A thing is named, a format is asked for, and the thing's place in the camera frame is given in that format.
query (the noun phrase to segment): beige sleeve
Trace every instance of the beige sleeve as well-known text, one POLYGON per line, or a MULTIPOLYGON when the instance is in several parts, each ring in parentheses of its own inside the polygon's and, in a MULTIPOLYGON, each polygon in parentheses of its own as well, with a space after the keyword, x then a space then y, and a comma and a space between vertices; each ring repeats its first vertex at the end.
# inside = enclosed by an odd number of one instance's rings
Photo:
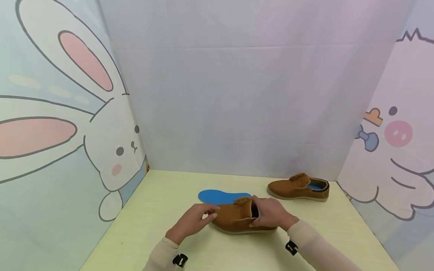
POLYGON ((164 237, 149 255, 142 271, 174 271, 172 260, 178 255, 178 245, 164 237))
POLYGON ((298 253, 316 271, 361 271, 306 222, 298 221, 287 233, 298 253))

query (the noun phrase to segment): pig eye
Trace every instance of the pig eye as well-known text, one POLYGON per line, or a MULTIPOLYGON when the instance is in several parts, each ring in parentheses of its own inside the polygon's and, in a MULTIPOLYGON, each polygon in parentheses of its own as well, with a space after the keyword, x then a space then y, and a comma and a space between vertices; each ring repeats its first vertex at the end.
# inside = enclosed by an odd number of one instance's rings
POLYGON ((116 149, 116 154, 117 154, 118 156, 123 155, 123 154, 124 154, 124 148, 122 148, 122 147, 117 148, 117 149, 116 149))
POLYGON ((396 113, 398 113, 398 108, 396 108, 396 106, 392 106, 392 107, 389 109, 389 115, 391 115, 391 116, 395 116, 396 113))

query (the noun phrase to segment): light yellow table surface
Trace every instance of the light yellow table surface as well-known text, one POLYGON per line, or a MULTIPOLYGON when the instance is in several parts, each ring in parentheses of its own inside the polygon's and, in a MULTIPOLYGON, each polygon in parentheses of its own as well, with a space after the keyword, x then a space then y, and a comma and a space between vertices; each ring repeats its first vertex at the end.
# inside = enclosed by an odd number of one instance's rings
MULTIPOLYGON (((269 197, 272 178, 150 170, 81 271, 141 271, 155 244, 204 189, 269 197)), ((327 202, 281 201, 307 221, 362 270, 398 270, 336 183, 327 202)), ((283 230, 268 235, 226 235, 207 226, 180 246, 189 260, 185 271, 313 270, 284 248, 283 230)))

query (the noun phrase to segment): blue insole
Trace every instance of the blue insole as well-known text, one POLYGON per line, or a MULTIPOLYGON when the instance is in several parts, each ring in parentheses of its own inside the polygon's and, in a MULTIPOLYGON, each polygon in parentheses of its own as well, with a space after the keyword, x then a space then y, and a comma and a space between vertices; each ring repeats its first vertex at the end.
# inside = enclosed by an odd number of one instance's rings
POLYGON ((248 193, 227 193, 220 190, 203 190, 199 192, 199 200, 203 203, 210 204, 233 204, 233 201, 239 199, 240 197, 252 197, 248 193))
POLYGON ((314 184, 308 184, 307 187, 310 187, 310 188, 312 188, 313 190, 321 190, 321 189, 324 188, 324 187, 320 187, 320 186, 318 186, 318 185, 314 185, 314 184))

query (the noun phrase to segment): shoe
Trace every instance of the shoe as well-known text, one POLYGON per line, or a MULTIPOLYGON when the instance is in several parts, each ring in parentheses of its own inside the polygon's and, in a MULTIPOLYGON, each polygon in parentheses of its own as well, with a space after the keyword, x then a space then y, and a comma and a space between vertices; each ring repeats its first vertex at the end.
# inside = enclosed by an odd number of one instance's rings
POLYGON ((271 182, 267 192, 278 199, 311 199, 326 201, 330 185, 326 180, 312 178, 305 173, 292 176, 289 180, 271 182))
POLYGON ((220 204, 213 220, 214 226, 229 234, 275 232, 277 227, 250 227, 249 224, 258 218, 259 211, 255 202, 249 197, 234 200, 233 204, 220 204))

